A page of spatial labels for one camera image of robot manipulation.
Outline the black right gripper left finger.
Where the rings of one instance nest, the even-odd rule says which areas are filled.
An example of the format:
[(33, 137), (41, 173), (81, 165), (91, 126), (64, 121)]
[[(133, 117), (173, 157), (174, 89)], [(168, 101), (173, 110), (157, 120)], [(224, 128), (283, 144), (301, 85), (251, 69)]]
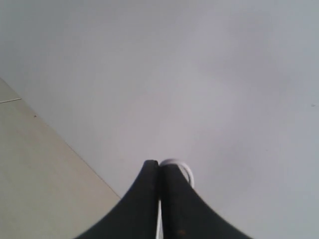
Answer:
[(117, 205), (80, 239), (155, 239), (158, 221), (159, 164), (147, 160)]

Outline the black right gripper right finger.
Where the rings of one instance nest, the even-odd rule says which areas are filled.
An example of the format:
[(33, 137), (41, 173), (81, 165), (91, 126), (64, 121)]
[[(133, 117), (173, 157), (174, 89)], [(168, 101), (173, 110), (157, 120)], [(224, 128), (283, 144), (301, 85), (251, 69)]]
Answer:
[(248, 239), (214, 212), (189, 185), (177, 165), (160, 169), (161, 214), (165, 239)]

